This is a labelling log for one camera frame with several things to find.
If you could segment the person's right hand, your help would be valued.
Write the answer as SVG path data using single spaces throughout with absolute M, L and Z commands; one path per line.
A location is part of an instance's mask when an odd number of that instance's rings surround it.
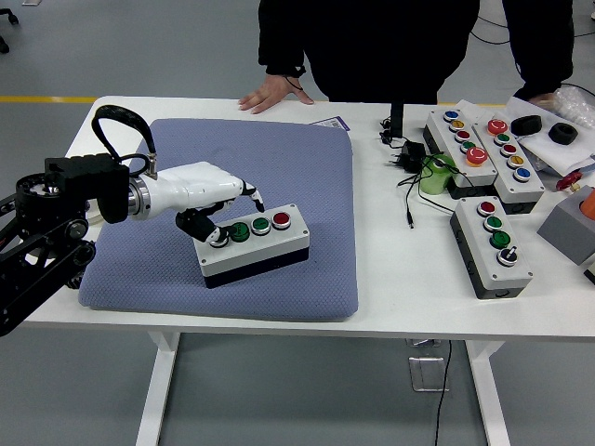
M 296 77 L 267 74 L 263 84 L 240 98 L 238 105 L 241 111 L 259 114 L 279 104 L 289 95 L 294 95 L 302 104 L 314 104 L 314 100 L 304 91 Z

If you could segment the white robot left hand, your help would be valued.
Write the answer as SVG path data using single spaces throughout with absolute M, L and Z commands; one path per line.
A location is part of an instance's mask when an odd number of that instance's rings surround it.
M 207 162 L 168 168 L 152 178 L 141 175 L 129 181 L 128 214 L 138 220 L 177 212 L 179 229 L 201 243 L 221 243 L 230 230 L 210 220 L 228 209 L 239 196 L 248 196 L 259 212 L 265 207 L 258 189 Z

